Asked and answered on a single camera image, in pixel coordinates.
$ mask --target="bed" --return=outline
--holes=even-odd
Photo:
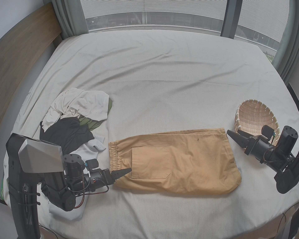
[[[108,119],[94,130],[105,136],[106,147],[139,134],[233,130],[236,109],[247,99],[265,103],[280,127],[299,130],[296,105],[267,57],[255,45],[219,36],[124,30],[63,40],[26,97],[13,132],[38,139],[50,104],[71,87],[102,90],[112,99]],[[295,204],[299,186],[279,194],[275,172],[229,141],[242,176],[230,194],[181,196],[112,186],[107,194],[90,196],[83,218],[71,222],[50,214],[41,194],[39,222],[69,239],[231,238],[252,231]],[[293,154],[298,150],[297,142]],[[107,149],[97,159],[109,168]],[[7,155],[7,178],[5,162]]]

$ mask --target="patch pocket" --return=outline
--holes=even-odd
[[[166,148],[132,148],[132,179],[167,178],[169,174],[170,159]]]

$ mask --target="curtain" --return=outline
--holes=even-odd
[[[285,52],[281,60],[278,59],[279,55],[276,59],[273,59],[273,65],[286,85],[288,85],[294,77],[293,72],[299,64],[299,0],[290,0],[288,24],[285,33],[289,31],[288,28],[292,29],[289,34],[289,41],[282,42],[281,44],[282,47],[285,45]]]
[[[44,0],[44,3],[50,1],[62,29],[62,39],[88,33],[80,0]]]

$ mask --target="pants leg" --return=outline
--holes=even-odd
[[[122,188],[225,194],[241,183],[224,128],[138,135],[109,143],[110,170],[132,168]]]

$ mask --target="building exterior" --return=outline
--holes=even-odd
[[[171,29],[220,35],[226,0],[81,0],[89,32]],[[289,0],[243,0],[235,39],[276,54]]]

